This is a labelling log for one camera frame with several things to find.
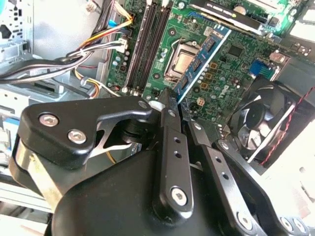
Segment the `motherboard logo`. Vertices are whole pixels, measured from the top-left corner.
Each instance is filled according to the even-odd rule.
[[[229,88],[230,88],[229,85],[225,85],[225,86],[224,86],[224,89],[222,90],[222,92],[221,92],[221,94],[220,94],[220,96],[219,96],[219,98],[224,98],[224,96],[226,95],[226,93],[227,93],[227,91],[228,91]]]

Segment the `screw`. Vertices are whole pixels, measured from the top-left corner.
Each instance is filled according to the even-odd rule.
[[[293,231],[293,227],[290,224],[290,222],[287,219],[285,219],[284,217],[281,217],[280,219],[281,219],[281,222],[283,223],[283,225],[285,226],[285,228],[292,232]]]
[[[144,101],[139,101],[138,104],[139,104],[139,106],[142,107],[143,109],[147,109],[147,108],[148,108],[147,104],[146,104]]]
[[[228,145],[222,141],[222,140],[219,140],[219,144],[225,149],[225,150],[228,150]]]
[[[241,223],[241,225],[244,226],[245,229],[249,231],[252,230],[252,221],[248,219],[248,217],[245,214],[238,212],[237,218],[239,222]]]
[[[195,122],[193,125],[195,126],[196,129],[201,130],[201,126],[198,123]]]
[[[300,230],[302,233],[306,233],[305,227],[302,225],[302,223],[301,223],[300,221],[298,221],[298,219],[294,218],[294,219],[293,219],[293,222],[295,223],[296,227],[299,228],[299,230]]]
[[[87,140],[87,136],[78,129],[73,129],[68,133],[68,138],[75,144],[83,144]]]
[[[39,117],[39,122],[45,126],[54,127],[59,123],[59,120],[54,115],[45,114]]]
[[[187,203],[187,196],[185,192],[180,188],[173,188],[171,191],[173,200],[180,206],[184,206]]]
[[[168,110],[168,113],[169,113],[172,117],[176,117],[176,114],[175,114],[172,110]]]

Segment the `ram module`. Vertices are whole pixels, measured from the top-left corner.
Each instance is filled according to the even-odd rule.
[[[210,35],[206,38],[198,53],[191,61],[187,70],[176,84],[174,91],[177,93],[177,101],[180,103],[189,92],[201,73],[210,63],[232,31],[224,26],[215,25]]]

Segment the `black wire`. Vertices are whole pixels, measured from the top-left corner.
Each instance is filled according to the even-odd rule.
[[[109,13],[112,12],[113,7],[112,2],[112,0],[103,0],[102,11],[91,36],[99,33],[102,30],[105,30],[108,27],[108,21],[110,17]]]

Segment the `white wire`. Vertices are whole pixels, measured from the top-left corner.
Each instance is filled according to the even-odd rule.
[[[104,89],[105,89],[106,91],[108,91],[110,94],[112,94],[112,95],[114,95],[114,96],[116,96],[116,97],[120,97],[120,95],[119,95],[118,93],[112,91],[109,87],[107,87],[107,86],[106,86],[105,84],[103,84],[102,82],[97,81],[97,80],[95,80],[95,79],[91,79],[91,78],[89,78],[89,80],[92,80],[92,81],[98,83],[102,88],[104,88]]]

